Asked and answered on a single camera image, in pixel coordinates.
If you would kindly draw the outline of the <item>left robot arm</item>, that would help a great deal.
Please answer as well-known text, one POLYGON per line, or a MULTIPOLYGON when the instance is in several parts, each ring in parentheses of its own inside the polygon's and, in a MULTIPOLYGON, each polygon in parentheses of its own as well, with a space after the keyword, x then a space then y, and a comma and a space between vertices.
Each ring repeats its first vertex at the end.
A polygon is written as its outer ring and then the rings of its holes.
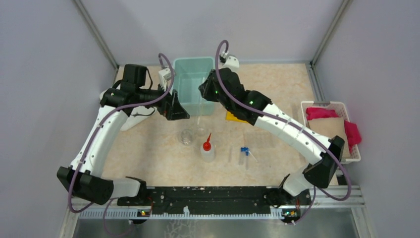
POLYGON ((157 89, 145 89, 148 68, 127 64, 123 78, 107 89, 100 101, 94 126, 76 158, 68 167, 60 167, 57 178, 68 192, 68 207, 74 213, 72 198, 104 205, 113 198, 129 197, 136 205, 143 205, 149 198, 145 181, 127 177, 109 180, 102 177, 107 155, 120 129, 137 107, 155 108, 167 120, 188 119, 181 106, 174 83, 173 67, 159 71, 157 89))

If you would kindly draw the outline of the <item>yellow test tube rack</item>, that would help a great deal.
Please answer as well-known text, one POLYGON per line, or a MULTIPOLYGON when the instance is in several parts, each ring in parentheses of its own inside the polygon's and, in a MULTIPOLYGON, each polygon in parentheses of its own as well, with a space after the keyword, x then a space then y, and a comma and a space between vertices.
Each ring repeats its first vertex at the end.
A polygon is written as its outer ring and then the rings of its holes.
POLYGON ((240 123, 247 123, 245 120, 241 120, 238 119, 237 117, 235 117, 231 112, 226 112, 226 117, 225 119, 227 121, 234 121, 234 122, 240 122, 240 123))

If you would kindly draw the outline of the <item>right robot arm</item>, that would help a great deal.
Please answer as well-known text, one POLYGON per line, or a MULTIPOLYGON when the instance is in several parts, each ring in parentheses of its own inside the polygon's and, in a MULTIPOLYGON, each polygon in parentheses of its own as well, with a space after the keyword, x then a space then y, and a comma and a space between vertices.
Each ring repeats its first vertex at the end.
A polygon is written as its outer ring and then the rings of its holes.
POLYGON ((246 90, 238 74, 228 68, 211 70, 198 90, 205 100, 219 102, 236 118, 277 136, 306 158, 308 164, 282 182, 281 202, 292 204, 312 186, 328 188, 342 158, 342 137, 318 134, 302 125, 261 92, 246 90))

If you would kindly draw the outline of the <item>clear test tube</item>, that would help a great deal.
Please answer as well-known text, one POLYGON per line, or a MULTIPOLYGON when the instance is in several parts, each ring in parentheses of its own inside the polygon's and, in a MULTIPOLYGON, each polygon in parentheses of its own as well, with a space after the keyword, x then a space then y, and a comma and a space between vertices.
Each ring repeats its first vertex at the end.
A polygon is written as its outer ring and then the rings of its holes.
POLYGON ((227 162, 230 163, 231 159, 232 159, 232 146, 230 146, 228 150, 227 162))
POLYGON ((201 117, 203 115, 203 104, 204 99, 201 97, 199 100, 199 109, 198 109, 198 117, 197 117, 197 128, 200 127, 201 117))

